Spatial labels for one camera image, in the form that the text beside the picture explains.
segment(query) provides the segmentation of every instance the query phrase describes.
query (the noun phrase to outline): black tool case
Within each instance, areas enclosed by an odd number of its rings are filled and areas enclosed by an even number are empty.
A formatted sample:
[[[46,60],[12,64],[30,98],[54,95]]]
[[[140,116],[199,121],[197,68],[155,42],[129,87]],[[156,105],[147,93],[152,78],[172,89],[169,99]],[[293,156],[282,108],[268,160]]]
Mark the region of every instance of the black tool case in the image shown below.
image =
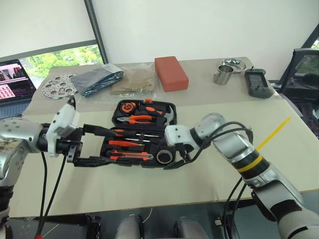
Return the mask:
[[[127,112],[125,106],[134,105],[134,109],[129,107],[130,112]],[[149,107],[155,109],[156,112],[152,112]],[[117,152],[126,152],[126,153],[140,153],[146,152],[147,154],[151,154],[153,156],[152,159],[144,160],[138,156],[136,158],[121,158],[119,160],[119,165],[132,166],[132,165],[141,165],[142,167],[165,167],[169,163],[175,161],[176,149],[175,147],[168,147],[164,138],[164,130],[166,118],[164,117],[166,113],[173,112],[173,116],[170,115],[171,121],[169,125],[177,123],[176,117],[176,107],[172,103],[168,102],[159,102],[159,101],[151,101],[150,99],[142,100],[122,100],[118,103],[113,117],[112,122],[115,127],[111,130],[119,130],[117,133],[119,136],[110,137],[106,136],[104,138],[102,148],[100,151],[100,156],[108,157],[117,154]],[[137,121],[146,122],[146,123],[133,123],[130,124],[128,121],[119,121],[118,118],[130,116],[151,116],[152,119],[139,119]],[[121,134],[121,130],[125,130],[126,133],[131,134],[130,136],[125,136]],[[128,141],[137,144],[143,144],[139,146],[118,146],[110,144],[111,140],[115,141]]]

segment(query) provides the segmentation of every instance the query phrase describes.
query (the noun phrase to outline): tool kit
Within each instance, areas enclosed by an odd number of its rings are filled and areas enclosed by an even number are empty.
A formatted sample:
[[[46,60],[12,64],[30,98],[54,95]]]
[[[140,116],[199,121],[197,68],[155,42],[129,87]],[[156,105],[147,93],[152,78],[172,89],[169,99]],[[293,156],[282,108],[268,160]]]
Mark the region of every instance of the tool kit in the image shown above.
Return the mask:
[[[142,167],[165,167],[175,161],[175,147],[168,147],[164,129],[176,124],[176,107],[172,103],[151,99],[122,100],[118,103],[111,128],[116,136],[104,138],[101,157],[115,164]]]

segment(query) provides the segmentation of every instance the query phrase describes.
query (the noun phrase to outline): yellow stick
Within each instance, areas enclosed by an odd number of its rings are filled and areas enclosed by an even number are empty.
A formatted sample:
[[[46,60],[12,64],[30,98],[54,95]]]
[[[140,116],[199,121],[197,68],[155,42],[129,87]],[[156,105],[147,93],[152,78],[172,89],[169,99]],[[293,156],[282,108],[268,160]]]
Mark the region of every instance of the yellow stick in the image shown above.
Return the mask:
[[[291,116],[289,116],[287,119],[285,119],[275,130],[272,132],[256,149],[260,150],[262,147],[268,143],[268,141],[274,137],[284,126],[291,120]]]

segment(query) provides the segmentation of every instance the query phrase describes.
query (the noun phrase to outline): beige table surface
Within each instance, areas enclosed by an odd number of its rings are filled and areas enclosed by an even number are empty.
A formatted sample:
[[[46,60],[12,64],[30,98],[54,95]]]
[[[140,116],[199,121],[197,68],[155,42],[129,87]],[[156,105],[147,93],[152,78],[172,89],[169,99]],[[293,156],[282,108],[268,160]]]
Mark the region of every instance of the beige table surface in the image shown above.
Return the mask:
[[[247,68],[252,67],[252,63],[247,57],[237,58],[244,61],[247,65]],[[217,65],[220,64],[221,60],[222,59],[180,61],[186,75],[189,78],[188,89],[183,91],[166,93],[163,91],[161,85],[159,84],[159,87],[156,89],[156,97],[154,98],[154,100],[172,102],[177,106],[245,101],[264,101],[263,99],[255,98],[248,94],[248,88],[244,78],[244,72],[239,74],[233,74],[228,84],[225,86],[220,86],[213,83],[213,74],[216,71]],[[117,64],[118,67],[134,65],[135,63]],[[96,67],[98,66],[85,65],[53,67],[46,80],[64,73],[84,73]],[[26,111],[23,113],[23,115],[53,114],[57,112],[65,104],[66,99],[50,100],[44,98],[40,92],[41,87],[42,85],[33,95],[32,102],[26,109]],[[149,96],[135,96],[134,99],[143,100],[146,97]],[[89,99],[83,99],[79,94],[76,94],[75,98],[77,101],[77,110],[79,112],[112,110],[115,109],[115,105],[118,101],[128,99],[127,97],[121,98],[116,96],[110,96],[110,89],[103,89],[102,91],[95,94],[92,98]],[[281,99],[281,97],[275,92],[270,99]]]
[[[178,123],[193,126],[210,112],[251,126],[254,144],[260,144],[284,119],[292,120],[260,151],[300,191],[319,188],[319,141],[284,100],[265,100],[177,107]],[[81,113],[84,123],[112,127],[113,111]],[[27,116],[51,122],[53,115]],[[82,156],[99,155],[102,138],[83,137]],[[46,202],[58,175],[62,157],[49,158]],[[67,163],[50,215],[131,209],[226,200],[239,178],[236,170],[212,146],[189,165],[176,170],[118,165],[97,168]],[[14,187],[10,216],[37,216],[40,211],[43,163],[40,154],[29,154]],[[249,197],[246,189],[243,197]]]

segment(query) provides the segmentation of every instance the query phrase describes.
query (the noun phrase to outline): chair mesh back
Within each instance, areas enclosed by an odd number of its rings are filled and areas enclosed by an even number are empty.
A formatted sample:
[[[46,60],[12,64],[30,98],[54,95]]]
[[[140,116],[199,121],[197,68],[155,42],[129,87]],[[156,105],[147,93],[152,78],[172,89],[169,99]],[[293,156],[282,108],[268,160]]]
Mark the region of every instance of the chair mesh back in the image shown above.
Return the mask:
[[[294,51],[283,94],[293,102],[319,102],[319,51]]]

